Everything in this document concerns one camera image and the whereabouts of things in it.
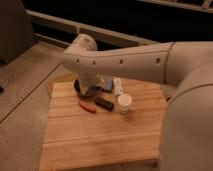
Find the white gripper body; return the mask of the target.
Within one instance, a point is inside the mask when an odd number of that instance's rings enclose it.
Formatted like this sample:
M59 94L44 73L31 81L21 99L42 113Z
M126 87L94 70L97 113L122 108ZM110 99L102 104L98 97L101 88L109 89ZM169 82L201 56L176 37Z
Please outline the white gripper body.
M93 74L79 74L78 81L79 81L81 90L86 91L91 86L98 86L97 76L98 75L93 75Z

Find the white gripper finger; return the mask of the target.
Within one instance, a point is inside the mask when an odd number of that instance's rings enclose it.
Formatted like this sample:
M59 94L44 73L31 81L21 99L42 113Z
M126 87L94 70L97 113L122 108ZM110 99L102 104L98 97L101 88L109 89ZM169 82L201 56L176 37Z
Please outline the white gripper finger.
M88 88L86 91L86 95L93 95L97 93L97 87L96 86L91 86Z
M103 76L101 76L101 75L97 76L97 85L99 87L104 87L106 85L106 81Z

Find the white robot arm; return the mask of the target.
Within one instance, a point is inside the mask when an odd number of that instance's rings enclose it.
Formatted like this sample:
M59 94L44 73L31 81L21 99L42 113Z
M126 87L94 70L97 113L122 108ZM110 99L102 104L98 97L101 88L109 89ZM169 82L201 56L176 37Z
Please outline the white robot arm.
M213 171L213 41L179 41L99 51L81 34L64 51L64 66L142 80L171 90L160 131L159 171Z

